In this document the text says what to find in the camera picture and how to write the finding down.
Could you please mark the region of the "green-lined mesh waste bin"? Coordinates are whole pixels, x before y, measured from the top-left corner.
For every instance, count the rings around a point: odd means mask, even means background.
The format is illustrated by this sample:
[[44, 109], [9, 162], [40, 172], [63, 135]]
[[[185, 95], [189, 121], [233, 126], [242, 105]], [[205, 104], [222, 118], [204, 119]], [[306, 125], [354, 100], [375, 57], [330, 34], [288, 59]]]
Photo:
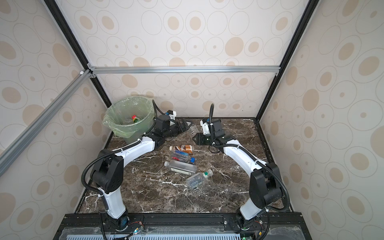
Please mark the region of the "green-lined mesh waste bin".
[[[142, 120], [133, 123], [132, 116], [138, 116]], [[127, 144], [140, 139], [153, 126], [155, 110], [151, 99], [133, 96], [117, 101], [111, 105], [104, 116], [103, 125], [123, 138]]]

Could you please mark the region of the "diagonal aluminium rail left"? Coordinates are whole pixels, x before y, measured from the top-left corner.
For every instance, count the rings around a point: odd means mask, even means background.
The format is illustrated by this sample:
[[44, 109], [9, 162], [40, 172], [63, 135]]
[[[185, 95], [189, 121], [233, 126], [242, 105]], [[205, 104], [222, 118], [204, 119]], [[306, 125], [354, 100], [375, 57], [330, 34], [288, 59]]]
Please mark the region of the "diagonal aluminium rail left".
[[9, 169], [25, 148], [90, 76], [90, 70], [83, 70], [83, 73], [79, 74], [1, 154], [1, 175]]

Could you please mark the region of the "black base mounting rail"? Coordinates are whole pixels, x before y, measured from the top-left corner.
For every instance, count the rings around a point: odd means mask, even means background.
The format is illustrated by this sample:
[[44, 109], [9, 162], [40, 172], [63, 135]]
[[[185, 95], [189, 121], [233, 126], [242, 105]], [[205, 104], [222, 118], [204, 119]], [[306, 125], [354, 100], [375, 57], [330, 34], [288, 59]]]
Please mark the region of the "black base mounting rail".
[[238, 213], [65, 215], [55, 240], [310, 240], [301, 213], [269, 213], [243, 220]]

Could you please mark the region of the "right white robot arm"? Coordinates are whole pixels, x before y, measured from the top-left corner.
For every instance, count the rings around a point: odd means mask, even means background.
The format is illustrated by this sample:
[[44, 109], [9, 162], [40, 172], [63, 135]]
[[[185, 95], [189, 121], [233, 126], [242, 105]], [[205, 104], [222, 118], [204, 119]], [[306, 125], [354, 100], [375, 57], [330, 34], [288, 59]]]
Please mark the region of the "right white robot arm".
[[275, 163], [266, 163], [226, 134], [220, 119], [213, 118], [214, 104], [210, 105], [209, 117], [201, 121], [202, 133], [193, 137], [197, 145], [209, 146], [232, 158], [250, 177], [249, 199], [237, 211], [237, 223], [247, 229], [252, 220], [269, 211], [285, 213], [290, 209], [290, 196], [280, 169]]

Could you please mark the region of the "horizontal aluminium rail back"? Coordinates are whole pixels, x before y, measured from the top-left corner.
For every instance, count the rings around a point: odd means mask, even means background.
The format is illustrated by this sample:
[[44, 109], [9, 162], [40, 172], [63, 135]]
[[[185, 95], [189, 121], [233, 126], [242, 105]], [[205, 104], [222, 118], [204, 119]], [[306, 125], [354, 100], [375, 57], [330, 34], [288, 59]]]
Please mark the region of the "horizontal aluminium rail back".
[[91, 67], [95, 74], [278, 73], [279, 66]]

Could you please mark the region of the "clear square bottle white cap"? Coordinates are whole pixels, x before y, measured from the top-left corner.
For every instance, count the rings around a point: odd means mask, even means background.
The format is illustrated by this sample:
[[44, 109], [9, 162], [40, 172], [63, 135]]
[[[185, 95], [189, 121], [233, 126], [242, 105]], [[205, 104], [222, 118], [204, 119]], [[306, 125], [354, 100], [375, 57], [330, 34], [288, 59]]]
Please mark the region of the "clear square bottle white cap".
[[193, 164], [188, 164], [176, 160], [165, 161], [164, 166], [170, 171], [192, 176], [198, 172], [198, 167]]

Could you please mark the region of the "brown Nescafe bottle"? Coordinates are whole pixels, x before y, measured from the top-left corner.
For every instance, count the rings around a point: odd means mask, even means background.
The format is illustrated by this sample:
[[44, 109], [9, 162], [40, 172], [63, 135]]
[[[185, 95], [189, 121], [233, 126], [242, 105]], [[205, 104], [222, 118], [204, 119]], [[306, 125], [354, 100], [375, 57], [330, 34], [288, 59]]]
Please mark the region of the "brown Nescafe bottle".
[[192, 145], [170, 146], [169, 150], [170, 151], [180, 151], [180, 152], [184, 152], [187, 154], [193, 154], [194, 153], [194, 148]]

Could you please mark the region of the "green soda bottle yellow cap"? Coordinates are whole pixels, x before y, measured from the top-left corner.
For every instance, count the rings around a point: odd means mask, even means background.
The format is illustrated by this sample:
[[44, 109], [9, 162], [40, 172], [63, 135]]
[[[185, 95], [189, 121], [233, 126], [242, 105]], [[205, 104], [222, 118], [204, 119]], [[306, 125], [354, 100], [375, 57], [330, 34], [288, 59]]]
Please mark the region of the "green soda bottle yellow cap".
[[141, 120], [142, 120], [142, 119], [139, 118], [139, 117], [136, 116], [136, 115], [132, 116], [132, 121], [133, 121], [134, 124], [135, 124], [135, 123], [139, 123]]

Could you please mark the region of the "clear small bottle green-white cap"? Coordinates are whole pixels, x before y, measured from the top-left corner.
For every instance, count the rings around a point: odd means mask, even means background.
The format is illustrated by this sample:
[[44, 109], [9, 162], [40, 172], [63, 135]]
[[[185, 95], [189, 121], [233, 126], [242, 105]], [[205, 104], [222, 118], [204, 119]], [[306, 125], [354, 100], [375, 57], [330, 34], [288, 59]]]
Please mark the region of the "clear small bottle green-white cap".
[[213, 171], [211, 169], [208, 169], [205, 172], [199, 172], [187, 178], [186, 183], [189, 189], [195, 189], [205, 184], [208, 178], [212, 176], [213, 176]]

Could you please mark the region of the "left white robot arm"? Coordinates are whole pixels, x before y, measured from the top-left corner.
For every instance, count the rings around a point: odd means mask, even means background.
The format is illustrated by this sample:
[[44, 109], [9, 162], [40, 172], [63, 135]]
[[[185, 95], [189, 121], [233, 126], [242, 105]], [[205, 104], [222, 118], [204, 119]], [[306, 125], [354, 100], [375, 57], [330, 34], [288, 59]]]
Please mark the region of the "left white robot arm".
[[169, 110], [163, 113], [155, 101], [152, 103], [155, 117], [150, 129], [127, 146], [112, 151], [101, 151], [98, 157], [85, 167], [81, 176], [82, 185], [98, 194], [105, 206], [108, 220], [119, 231], [124, 230], [129, 222], [127, 208], [121, 195], [125, 166], [138, 157], [156, 150], [166, 142], [166, 139], [176, 137], [192, 126], [191, 122], [176, 119], [175, 111]]

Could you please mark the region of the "clear crushed bottle blue cap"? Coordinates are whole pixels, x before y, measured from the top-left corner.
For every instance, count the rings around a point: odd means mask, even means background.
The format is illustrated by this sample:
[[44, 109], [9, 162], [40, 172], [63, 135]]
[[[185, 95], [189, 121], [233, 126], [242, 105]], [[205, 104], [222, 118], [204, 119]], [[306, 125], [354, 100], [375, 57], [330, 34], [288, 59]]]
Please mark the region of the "clear crushed bottle blue cap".
[[188, 164], [194, 164], [195, 163], [194, 157], [190, 156], [188, 153], [178, 151], [178, 150], [172, 150], [171, 158], [173, 160], [183, 162], [183, 163], [188, 163]]

